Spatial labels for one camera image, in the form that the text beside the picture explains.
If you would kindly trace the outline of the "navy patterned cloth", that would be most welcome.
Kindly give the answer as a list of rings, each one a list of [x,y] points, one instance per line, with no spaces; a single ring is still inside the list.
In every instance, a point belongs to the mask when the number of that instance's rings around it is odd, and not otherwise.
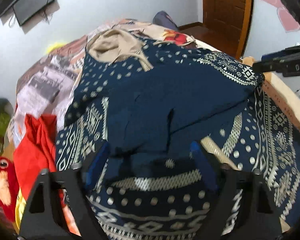
[[[217,194],[190,150],[210,137],[239,169],[259,169],[279,217],[300,218],[300,133],[262,88],[264,77],[225,53],[141,39],[150,62],[102,62],[85,49],[82,78],[56,138],[59,171],[102,140],[110,155],[87,192],[110,239],[193,239]]]

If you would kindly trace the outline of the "yellow garment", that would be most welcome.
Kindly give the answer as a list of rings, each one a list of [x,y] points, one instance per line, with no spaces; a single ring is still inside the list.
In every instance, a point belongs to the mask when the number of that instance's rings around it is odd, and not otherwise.
[[[18,230],[20,230],[21,220],[26,207],[26,200],[22,195],[21,189],[19,189],[16,205],[15,205],[15,224]]]

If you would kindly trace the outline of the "red plush toy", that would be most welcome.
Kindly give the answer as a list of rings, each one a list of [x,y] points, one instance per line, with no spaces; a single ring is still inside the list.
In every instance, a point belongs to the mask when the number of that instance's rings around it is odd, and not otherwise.
[[[10,222],[15,222],[15,206],[19,184],[14,163],[5,157],[0,157],[0,207]]]

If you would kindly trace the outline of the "red garment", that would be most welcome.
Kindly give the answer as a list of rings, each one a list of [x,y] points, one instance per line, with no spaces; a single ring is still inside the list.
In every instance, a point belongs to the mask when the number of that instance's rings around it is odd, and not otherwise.
[[[38,119],[25,116],[26,133],[13,154],[21,194],[28,199],[40,171],[56,172],[57,116],[43,114]]]

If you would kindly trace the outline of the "wooden door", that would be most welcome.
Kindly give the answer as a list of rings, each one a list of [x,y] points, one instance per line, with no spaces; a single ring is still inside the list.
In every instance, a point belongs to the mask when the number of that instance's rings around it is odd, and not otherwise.
[[[202,0],[203,21],[179,27],[236,59],[243,56],[254,0]]]

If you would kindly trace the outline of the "printed bed sheet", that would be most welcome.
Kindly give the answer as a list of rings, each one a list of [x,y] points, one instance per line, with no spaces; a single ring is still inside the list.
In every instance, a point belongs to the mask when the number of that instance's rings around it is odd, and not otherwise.
[[[26,133],[25,116],[57,116],[57,131],[64,127],[65,113],[73,100],[74,89],[82,74],[84,48],[96,34],[109,29],[125,29],[133,34],[179,46],[196,47],[193,36],[137,20],[123,19],[97,27],[94,31],[42,57],[17,82],[15,114],[8,126],[10,141],[18,146]]]

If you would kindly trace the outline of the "grey backpack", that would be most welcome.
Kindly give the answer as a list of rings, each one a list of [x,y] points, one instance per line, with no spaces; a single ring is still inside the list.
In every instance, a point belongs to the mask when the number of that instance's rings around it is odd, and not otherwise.
[[[175,24],[175,22],[171,19],[169,14],[167,14],[165,11],[157,12],[156,15],[153,17],[153,24],[160,25],[162,27],[165,27],[167,29],[171,29],[174,31],[178,31],[178,26]]]

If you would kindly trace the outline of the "yellow round object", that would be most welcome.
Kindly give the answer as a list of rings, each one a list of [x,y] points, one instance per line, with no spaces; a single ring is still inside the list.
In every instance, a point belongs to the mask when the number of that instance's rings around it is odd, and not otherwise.
[[[45,54],[47,55],[47,54],[51,53],[52,51],[54,51],[55,49],[61,48],[64,45],[66,45],[65,42],[54,42],[46,47]]]

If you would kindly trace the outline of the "beige garment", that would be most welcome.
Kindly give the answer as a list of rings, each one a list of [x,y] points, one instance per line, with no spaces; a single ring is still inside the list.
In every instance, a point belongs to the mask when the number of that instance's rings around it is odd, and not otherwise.
[[[153,69],[143,52],[145,42],[122,29],[109,29],[96,34],[86,45],[87,53],[95,60],[106,63],[136,58],[145,72]]]

